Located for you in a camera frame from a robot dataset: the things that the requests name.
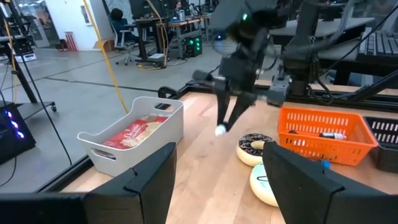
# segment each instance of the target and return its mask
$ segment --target orange plastic basket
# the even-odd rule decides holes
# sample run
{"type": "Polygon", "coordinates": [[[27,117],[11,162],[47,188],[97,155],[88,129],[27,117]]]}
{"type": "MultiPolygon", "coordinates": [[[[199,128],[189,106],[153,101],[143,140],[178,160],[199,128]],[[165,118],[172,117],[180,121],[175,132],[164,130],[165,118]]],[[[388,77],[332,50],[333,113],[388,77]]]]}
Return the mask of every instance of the orange plastic basket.
{"type": "Polygon", "coordinates": [[[356,166],[377,141],[361,115],[334,111],[283,107],[279,112],[279,144],[309,159],[356,166]],[[340,133],[345,140],[319,137],[340,133]]]}

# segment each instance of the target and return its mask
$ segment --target donut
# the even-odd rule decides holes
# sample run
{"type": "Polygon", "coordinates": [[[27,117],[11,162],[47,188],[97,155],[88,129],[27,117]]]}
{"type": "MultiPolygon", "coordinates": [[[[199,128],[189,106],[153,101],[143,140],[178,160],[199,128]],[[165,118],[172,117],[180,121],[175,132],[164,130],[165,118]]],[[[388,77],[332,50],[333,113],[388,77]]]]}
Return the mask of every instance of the donut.
{"type": "Polygon", "coordinates": [[[274,193],[269,185],[264,164],[256,165],[250,174],[250,187],[254,195],[262,202],[278,207],[274,193]]]}
{"type": "Polygon", "coordinates": [[[262,147],[265,142],[272,142],[272,138],[263,134],[247,134],[243,136],[236,148],[238,158],[246,165],[254,167],[262,163],[262,147]]]}

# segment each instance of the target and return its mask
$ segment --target desk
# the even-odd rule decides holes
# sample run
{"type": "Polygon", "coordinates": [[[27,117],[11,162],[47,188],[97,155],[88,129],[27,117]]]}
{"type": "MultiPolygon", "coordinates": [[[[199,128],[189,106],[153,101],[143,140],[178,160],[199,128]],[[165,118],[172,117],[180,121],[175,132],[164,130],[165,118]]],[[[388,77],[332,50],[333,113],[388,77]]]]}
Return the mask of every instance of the desk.
{"type": "Polygon", "coordinates": [[[148,55],[147,55],[147,51],[145,49],[145,44],[144,41],[142,39],[142,37],[144,36],[143,34],[143,28],[146,27],[151,27],[153,32],[154,32],[154,38],[155,38],[155,44],[156,44],[156,51],[157,53],[162,53],[162,49],[160,47],[160,39],[159,39],[159,33],[157,30],[157,22],[160,21],[160,19],[158,18],[152,18],[152,19],[136,19],[136,24],[135,26],[137,27],[137,31],[138,31],[138,37],[139,37],[139,50],[141,53],[141,59],[142,60],[136,60],[138,61],[147,61],[148,59],[148,55]]]}
{"type": "MultiPolygon", "coordinates": [[[[269,85],[268,81],[257,81],[269,85]]],[[[331,90],[355,91],[352,86],[330,86],[331,90]]],[[[398,94],[386,90],[383,94],[398,94]]],[[[189,92],[184,101],[184,137],[177,146],[177,173],[167,223],[284,223],[278,208],[262,203],[254,196],[249,185],[251,168],[236,156],[238,139],[247,133],[264,133],[277,136],[279,110],[257,102],[237,121],[233,130],[216,137],[216,96],[189,92]]],[[[288,106],[324,108],[326,110],[354,111],[367,116],[396,117],[393,113],[349,110],[314,105],[286,103],[288,106]]],[[[374,168],[366,157],[357,167],[332,164],[331,168],[358,182],[389,194],[398,194],[398,174],[374,168]]],[[[77,178],[64,192],[85,192],[107,182],[111,177],[90,168],[77,178]]]]}
{"type": "Polygon", "coordinates": [[[181,21],[181,22],[169,22],[168,23],[169,27],[175,27],[175,32],[177,33],[178,56],[180,58],[184,58],[182,42],[185,40],[185,38],[201,35],[200,26],[198,26],[199,29],[195,30],[195,31],[192,31],[192,29],[190,27],[191,32],[186,33],[186,34],[183,34],[181,32],[181,26],[184,26],[184,25],[191,26],[192,24],[200,23],[200,21],[201,21],[201,18],[197,18],[197,19],[190,19],[190,20],[181,21]]]}

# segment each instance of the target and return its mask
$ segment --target chocolate donut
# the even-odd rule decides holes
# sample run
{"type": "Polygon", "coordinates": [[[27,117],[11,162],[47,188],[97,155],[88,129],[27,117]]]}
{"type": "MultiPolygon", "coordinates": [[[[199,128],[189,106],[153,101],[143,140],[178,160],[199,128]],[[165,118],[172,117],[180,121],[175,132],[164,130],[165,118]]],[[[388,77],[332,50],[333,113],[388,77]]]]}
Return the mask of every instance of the chocolate donut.
{"type": "Polygon", "coordinates": [[[262,163],[262,147],[265,142],[273,142],[269,136],[263,134],[247,134],[238,142],[236,153],[238,157],[249,166],[262,163]]]}

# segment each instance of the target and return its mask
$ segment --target keyboard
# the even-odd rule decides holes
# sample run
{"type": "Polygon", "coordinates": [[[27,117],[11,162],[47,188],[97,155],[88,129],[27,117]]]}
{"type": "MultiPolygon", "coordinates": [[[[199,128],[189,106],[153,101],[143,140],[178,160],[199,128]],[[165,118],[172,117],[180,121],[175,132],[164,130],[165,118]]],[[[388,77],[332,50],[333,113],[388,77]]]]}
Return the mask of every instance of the keyboard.
{"type": "MultiPolygon", "coordinates": [[[[370,33],[367,27],[362,38],[370,33]]],[[[398,33],[376,31],[372,33],[358,49],[356,59],[360,62],[392,64],[398,63],[398,33]]]]}

